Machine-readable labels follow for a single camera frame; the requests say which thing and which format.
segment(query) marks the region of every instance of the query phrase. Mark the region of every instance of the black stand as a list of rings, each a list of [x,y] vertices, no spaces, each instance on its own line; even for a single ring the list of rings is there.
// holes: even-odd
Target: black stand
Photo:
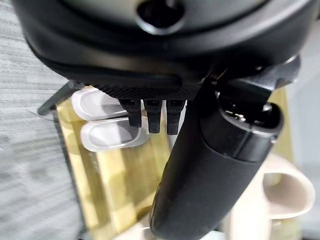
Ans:
[[[50,97],[41,107],[38,108],[37,112],[39,115],[44,116],[51,110],[55,109],[56,105],[60,102],[68,99],[71,95],[84,88],[83,83],[78,83],[73,80],[69,80],[63,87],[61,87],[52,97]]]

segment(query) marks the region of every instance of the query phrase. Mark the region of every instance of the black tab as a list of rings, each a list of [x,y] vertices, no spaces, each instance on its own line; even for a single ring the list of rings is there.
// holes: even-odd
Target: black tab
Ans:
[[[180,114],[185,103],[185,100],[166,101],[166,132],[168,135],[178,134]]]
[[[160,132],[162,100],[143,100],[143,103],[148,116],[149,133],[158,134]]]
[[[134,128],[141,128],[141,100],[119,99],[121,106],[128,112],[129,124]]]

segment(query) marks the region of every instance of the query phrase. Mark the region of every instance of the white mug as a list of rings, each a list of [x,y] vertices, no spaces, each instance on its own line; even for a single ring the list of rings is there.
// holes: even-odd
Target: white mug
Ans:
[[[276,185],[264,184],[265,174],[281,174]],[[269,240],[272,220],[308,212],[315,189],[286,159],[270,154],[223,223],[227,240]]]

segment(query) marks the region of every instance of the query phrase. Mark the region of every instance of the mug handle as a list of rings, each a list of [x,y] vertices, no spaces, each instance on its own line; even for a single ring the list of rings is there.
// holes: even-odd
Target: mug handle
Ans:
[[[281,174],[279,184],[264,186],[269,202],[269,219],[289,219],[308,212],[316,198],[309,179],[285,158],[269,154],[263,163],[264,174]]]

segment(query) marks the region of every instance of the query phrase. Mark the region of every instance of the white object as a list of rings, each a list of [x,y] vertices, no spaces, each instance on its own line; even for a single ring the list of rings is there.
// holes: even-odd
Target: white object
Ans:
[[[265,174],[281,174],[276,185],[264,183]],[[308,212],[315,189],[308,178],[286,159],[269,154],[224,220],[228,240],[269,240],[272,221]]]
[[[81,128],[83,146],[92,152],[136,147],[150,137],[148,119],[142,116],[142,127],[131,127],[128,117],[91,121]]]
[[[97,88],[86,88],[72,94],[71,102],[75,113],[86,121],[112,119],[127,115],[119,100]]]

